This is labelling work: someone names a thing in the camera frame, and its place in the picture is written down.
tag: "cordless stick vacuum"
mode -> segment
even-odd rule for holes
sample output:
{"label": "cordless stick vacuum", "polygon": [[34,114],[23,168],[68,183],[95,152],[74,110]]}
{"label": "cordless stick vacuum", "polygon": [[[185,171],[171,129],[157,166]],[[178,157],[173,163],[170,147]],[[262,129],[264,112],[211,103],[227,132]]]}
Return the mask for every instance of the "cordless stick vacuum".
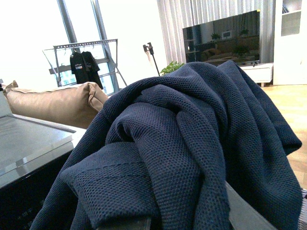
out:
{"label": "cordless stick vacuum", "polygon": [[153,51],[152,43],[149,42],[149,43],[147,43],[147,44],[148,44],[148,46],[147,46],[147,45],[143,45],[144,52],[149,51],[150,54],[153,56],[153,60],[154,60],[155,67],[156,67],[156,69],[157,69],[158,75],[160,76],[160,72],[159,72],[159,70],[158,70],[157,63],[156,63],[156,61],[155,61],[155,59],[154,59],[154,51]]}

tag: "sheer curtain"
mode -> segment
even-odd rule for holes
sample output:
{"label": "sheer curtain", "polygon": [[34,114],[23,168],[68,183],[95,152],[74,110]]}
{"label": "sheer curtain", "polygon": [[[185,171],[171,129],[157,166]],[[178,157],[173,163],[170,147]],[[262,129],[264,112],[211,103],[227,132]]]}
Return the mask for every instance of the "sheer curtain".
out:
{"label": "sheer curtain", "polygon": [[261,61],[273,62],[275,1],[157,0],[167,62],[186,62],[182,29],[260,9]]}
{"label": "sheer curtain", "polygon": [[220,35],[224,31],[234,30],[236,36],[239,36],[239,33],[243,29],[248,29],[248,35],[259,35],[257,13],[253,11],[253,13],[244,14],[242,17],[230,17],[224,20],[217,20],[214,22],[214,32]]}

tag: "sofa cushion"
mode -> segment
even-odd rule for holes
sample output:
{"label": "sofa cushion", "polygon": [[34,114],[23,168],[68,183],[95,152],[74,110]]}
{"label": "sofa cushion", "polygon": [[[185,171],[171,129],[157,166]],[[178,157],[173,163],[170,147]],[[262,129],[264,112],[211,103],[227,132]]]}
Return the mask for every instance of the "sofa cushion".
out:
{"label": "sofa cushion", "polygon": [[88,128],[108,99],[94,82],[50,91],[12,88],[7,98],[14,114]]}
{"label": "sofa cushion", "polygon": [[226,58],[226,57],[231,57],[231,56],[232,56],[232,53],[217,54],[217,55],[213,55],[209,57],[208,60]]}
{"label": "sofa cushion", "polygon": [[2,88],[3,88],[3,93],[4,93],[4,96],[6,96],[6,94],[12,89],[12,88],[16,88],[18,87],[18,84],[15,80],[12,81],[12,83],[8,84],[8,85],[5,85],[5,84],[2,84]]}
{"label": "sofa cushion", "polygon": [[210,49],[204,50],[202,53],[204,53],[204,54],[207,56],[207,58],[209,59],[209,57],[211,57],[211,56],[213,56],[213,55],[218,55],[218,54],[220,54],[221,51],[218,50],[218,49],[215,49],[215,48],[210,48]]}

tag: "television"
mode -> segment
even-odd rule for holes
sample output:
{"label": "television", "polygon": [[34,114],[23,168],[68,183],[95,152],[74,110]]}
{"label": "television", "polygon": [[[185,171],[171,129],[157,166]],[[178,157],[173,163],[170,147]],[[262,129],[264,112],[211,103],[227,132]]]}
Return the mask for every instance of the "television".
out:
{"label": "television", "polygon": [[260,62],[260,10],[183,28],[187,62]]}

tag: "knit fabric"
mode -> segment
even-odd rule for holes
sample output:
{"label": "knit fabric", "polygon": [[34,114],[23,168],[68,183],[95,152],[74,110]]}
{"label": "knit fabric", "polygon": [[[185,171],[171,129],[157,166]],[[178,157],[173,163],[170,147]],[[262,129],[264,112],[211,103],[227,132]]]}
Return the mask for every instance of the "knit fabric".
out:
{"label": "knit fabric", "polygon": [[302,195],[286,156],[301,144],[234,62],[188,63],[106,101],[31,229],[60,229],[75,199],[71,229],[151,216],[164,230],[227,230],[228,181],[276,228],[296,230]]}

